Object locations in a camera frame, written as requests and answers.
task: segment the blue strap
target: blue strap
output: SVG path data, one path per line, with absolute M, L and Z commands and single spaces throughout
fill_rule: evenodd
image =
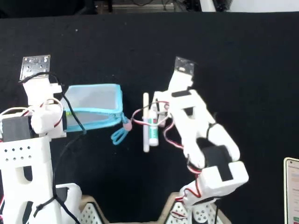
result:
M 128 118 L 126 118 L 123 113 L 121 114 L 121 119 L 122 119 L 123 124 L 126 124 L 128 122 Z M 125 130 L 123 127 L 121 129 L 117 130 L 116 132 L 114 132 L 111 135 L 111 140 L 112 140 L 113 144 L 114 145 L 120 144 L 125 139 L 125 137 L 127 136 L 128 133 L 129 132 L 127 130 Z

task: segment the white cylinder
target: white cylinder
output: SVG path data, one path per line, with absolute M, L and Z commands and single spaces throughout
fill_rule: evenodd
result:
M 143 94 L 143 121 L 148 122 L 149 118 L 149 94 L 145 92 Z M 149 127 L 143 125 L 143 151 L 148 153 L 150 151 L 149 146 Z

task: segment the black backdrop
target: black backdrop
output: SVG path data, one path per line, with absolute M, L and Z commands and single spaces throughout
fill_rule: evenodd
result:
M 143 92 L 167 88 L 175 56 L 194 60 L 194 89 L 218 112 L 249 173 L 221 209 L 233 223 L 282 223 L 283 159 L 299 157 L 298 21 L 299 13 L 0 20 L 0 109 L 26 105 L 17 84 L 23 56 L 51 54 L 51 70 L 66 85 L 120 84 L 127 116 L 142 105 Z M 144 154 L 139 126 L 113 146 L 117 128 L 89 131 L 66 155 L 57 180 L 80 185 L 111 222 L 156 220 L 192 175 L 162 138 Z M 53 141 L 53 164 L 72 136 Z

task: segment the perforated white panel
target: perforated white panel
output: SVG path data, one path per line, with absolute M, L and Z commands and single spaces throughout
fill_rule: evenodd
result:
M 176 202 L 171 212 L 179 213 L 180 215 L 187 216 L 187 211 L 182 203 Z M 214 224 L 215 210 L 211 205 L 197 205 L 193 211 L 193 218 L 197 223 Z M 178 219 L 171 215 L 168 216 L 165 224 L 187 224 L 187 218 Z M 217 218 L 217 224 L 223 224 L 220 218 Z
M 87 203 L 80 217 L 81 224 L 103 224 L 96 208 L 92 203 Z
M 198 207 L 196 207 L 193 211 L 193 217 L 198 223 L 205 223 L 206 221 L 208 221 L 208 224 L 214 224 L 215 213 L 216 211 L 210 204 L 198 205 Z M 223 224 L 219 217 L 217 217 L 217 224 Z

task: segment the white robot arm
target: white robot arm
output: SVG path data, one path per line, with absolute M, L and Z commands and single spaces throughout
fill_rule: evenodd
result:
M 177 57 L 168 90 L 154 93 L 154 100 L 159 103 L 153 104 L 149 110 L 149 114 L 151 111 L 164 112 L 173 119 L 188 168 L 196 174 L 196 180 L 184 186 L 177 198 L 186 207 L 214 202 L 249 179 L 244 164 L 239 161 L 238 146 L 224 127 L 216 123 L 200 95 L 188 89 L 192 85 L 193 73 L 194 62 Z M 161 101 L 168 102 L 167 107 Z M 165 116 L 159 116 L 157 122 Z M 149 138 L 146 130 L 143 134 L 144 139 Z M 198 138 L 206 138 L 214 146 L 200 148 Z
M 50 141 L 66 137 L 63 128 L 63 106 L 53 97 L 61 93 L 58 83 L 49 81 L 50 55 L 24 57 L 20 82 L 44 72 L 23 83 L 28 96 L 28 107 L 5 110 L 0 114 L 0 169 L 5 196 L 3 221 L 8 224 L 23 223 L 27 202 L 33 202 L 29 224 L 74 224 L 55 200 L 43 207 L 34 217 L 42 203 L 53 197 L 53 170 Z M 24 167 L 31 167 L 32 181 L 24 175 Z M 69 183 L 56 185 L 56 192 L 66 189 L 64 204 L 78 216 L 82 192 L 78 185 Z

